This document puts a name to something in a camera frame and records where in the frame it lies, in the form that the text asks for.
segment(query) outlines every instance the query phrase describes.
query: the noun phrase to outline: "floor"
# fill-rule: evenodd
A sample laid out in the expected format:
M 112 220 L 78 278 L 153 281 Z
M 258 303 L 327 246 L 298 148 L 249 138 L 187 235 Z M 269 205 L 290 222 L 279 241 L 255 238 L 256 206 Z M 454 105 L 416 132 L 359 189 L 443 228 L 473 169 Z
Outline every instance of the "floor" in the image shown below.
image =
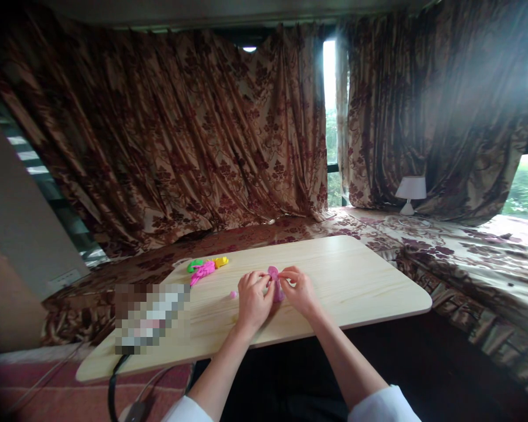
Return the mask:
M 346 334 L 388 383 L 400 386 L 422 421 L 528 421 L 528 394 L 434 312 Z M 198 362 L 194 381 L 208 363 Z M 298 389 L 305 395 L 295 397 Z M 302 401 L 309 395 L 312 401 Z M 290 400 L 278 399 L 286 396 Z M 346 418 L 316 338 L 250 350 L 222 421 L 247 420 L 247 411 L 270 420 L 286 406 L 295 409 L 299 420 Z

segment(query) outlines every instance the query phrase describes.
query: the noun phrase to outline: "white lampshade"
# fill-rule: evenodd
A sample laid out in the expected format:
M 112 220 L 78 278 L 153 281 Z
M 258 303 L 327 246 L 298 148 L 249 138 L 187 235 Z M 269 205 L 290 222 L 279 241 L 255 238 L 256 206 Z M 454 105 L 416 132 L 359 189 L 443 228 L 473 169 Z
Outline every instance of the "white lampshade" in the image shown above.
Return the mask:
M 427 182 L 424 176 L 405 176 L 395 194 L 398 198 L 424 199 L 427 196 Z

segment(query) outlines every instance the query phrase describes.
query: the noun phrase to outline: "dark trousers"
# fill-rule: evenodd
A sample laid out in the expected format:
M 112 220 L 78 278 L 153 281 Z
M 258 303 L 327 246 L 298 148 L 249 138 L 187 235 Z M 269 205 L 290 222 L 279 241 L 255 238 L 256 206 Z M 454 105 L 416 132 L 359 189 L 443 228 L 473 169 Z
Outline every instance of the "dark trousers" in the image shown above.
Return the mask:
M 192 385 L 209 362 L 197 362 Z M 347 416 L 329 361 L 312 337 L 249 350 L 221 420 L 345 421 Z

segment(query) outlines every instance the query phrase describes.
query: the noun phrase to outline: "table lamp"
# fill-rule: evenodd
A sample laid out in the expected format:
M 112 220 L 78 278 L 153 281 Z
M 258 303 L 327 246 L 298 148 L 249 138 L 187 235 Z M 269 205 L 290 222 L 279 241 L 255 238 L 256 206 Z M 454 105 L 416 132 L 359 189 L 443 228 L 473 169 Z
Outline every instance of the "table lamp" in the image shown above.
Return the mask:
M 400 211 L 401 215 L 412 216 L 415 210 L 412 208 L 411 199 L 424 199 L 427 196 L 427 182 L 424 176 L 405 176 L 401 180 L 399 189 L 395 194 L 398 198 L 407 200 L 407 203 Z

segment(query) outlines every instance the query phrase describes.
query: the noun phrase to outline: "floral curtain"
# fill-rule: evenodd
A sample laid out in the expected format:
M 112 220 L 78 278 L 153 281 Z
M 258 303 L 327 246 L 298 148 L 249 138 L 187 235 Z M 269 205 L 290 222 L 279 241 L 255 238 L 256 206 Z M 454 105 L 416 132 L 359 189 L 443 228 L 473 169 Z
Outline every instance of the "floral curtain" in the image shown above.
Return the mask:
M 396 205 L 401 178 L 426 175 L 417 211 L 469 224 L 500 213 L 528 141 L 528 1 L 445 0 L 347 22 L 338 39 L 350 203 Z
M 93 28 L 31 9 L 0 93 L 110 257 L 283 214 L 329 216 L 322 27 L 254 53 L 211 31 Z

